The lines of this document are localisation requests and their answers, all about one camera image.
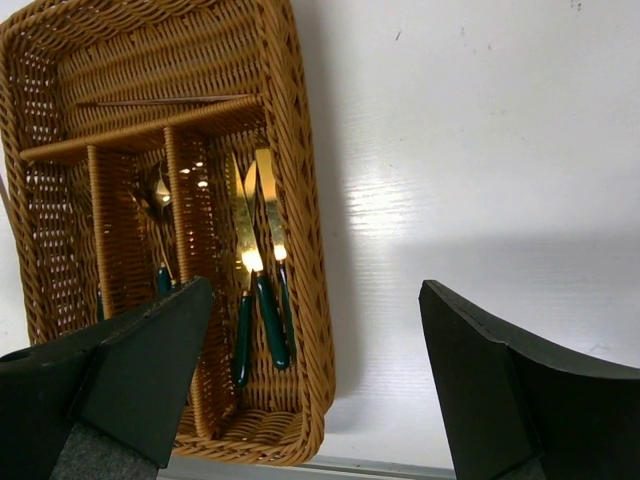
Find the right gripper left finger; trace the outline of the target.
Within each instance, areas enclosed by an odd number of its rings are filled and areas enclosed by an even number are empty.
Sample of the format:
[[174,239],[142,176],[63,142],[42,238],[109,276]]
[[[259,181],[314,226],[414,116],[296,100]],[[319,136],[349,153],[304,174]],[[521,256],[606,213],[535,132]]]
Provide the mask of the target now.
[[4,479],[155,479],[208,328],[210,282],[1,358]]

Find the copper chopstick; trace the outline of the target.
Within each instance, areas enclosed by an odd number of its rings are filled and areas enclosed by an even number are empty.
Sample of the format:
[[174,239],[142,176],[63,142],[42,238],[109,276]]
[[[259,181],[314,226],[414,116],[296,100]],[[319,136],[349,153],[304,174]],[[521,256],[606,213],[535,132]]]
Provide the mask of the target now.
[[76,106],[78,108],[93,108],[93,107],[129,107],[129,106],[207,104],[207,103],[217,103],[217,102],[230,101],[230,100],[239,100],[247,97],[252,97],[254,95],[255,94],[229,94],[229,95],[134,99],[134,100],[116,100],[116,101],[91,101],[91,102],[79,102],[76,104]]

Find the brown wicker cutlery tray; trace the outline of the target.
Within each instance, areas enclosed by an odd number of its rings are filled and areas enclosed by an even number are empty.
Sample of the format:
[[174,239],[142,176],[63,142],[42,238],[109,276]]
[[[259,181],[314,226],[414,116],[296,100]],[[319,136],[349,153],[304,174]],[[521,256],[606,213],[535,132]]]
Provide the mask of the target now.
[[[79,102],[255,94],[207,104],[78,108]],[[287,1],[35,1],[1,27],[1,139],[28,336],[45,343],[151,300],[159,231],[130,197],[160,160],[173,277],[207,278],[214,303],[174,451],[291,466],[324,439],[335,360],[304,66]],[[275,368],[264,322],[248,384],[231,376],[236,230],[230,153],[274,155],[297,358]],[[279,284],[264,200],[264,270]]]

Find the aluminium front rail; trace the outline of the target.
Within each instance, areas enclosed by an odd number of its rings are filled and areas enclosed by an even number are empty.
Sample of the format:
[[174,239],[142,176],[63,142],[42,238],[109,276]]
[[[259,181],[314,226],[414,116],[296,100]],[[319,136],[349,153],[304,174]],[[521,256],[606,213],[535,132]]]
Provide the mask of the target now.
[[391,462],[316,456],[310,462],[282,467],[221,463],[174,456],[159,479],[455,479],[452,469]]

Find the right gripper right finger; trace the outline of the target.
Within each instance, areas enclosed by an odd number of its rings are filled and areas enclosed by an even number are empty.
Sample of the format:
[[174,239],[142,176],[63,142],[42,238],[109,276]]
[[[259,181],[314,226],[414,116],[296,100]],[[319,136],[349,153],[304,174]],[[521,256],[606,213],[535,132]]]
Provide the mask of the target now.
[[419,303],[457,478],[638,478],[638,369],[546,340],[436,280]]

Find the gold spoon green handle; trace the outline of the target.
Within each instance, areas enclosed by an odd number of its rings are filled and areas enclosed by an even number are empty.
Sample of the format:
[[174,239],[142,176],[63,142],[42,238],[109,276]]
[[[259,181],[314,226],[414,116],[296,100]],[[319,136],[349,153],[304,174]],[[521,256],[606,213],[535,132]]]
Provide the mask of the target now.
[[159,231],[162,260],[157,272],[157,287],[158,294],[164,295],[174,286],[171,262],[167,255],[164,240],[164,210],[171,204],[171,189],[166,162],[160,160],[155,163],[149,171],[143,186],[131,186],[127,191],[136,205],[154,222]]

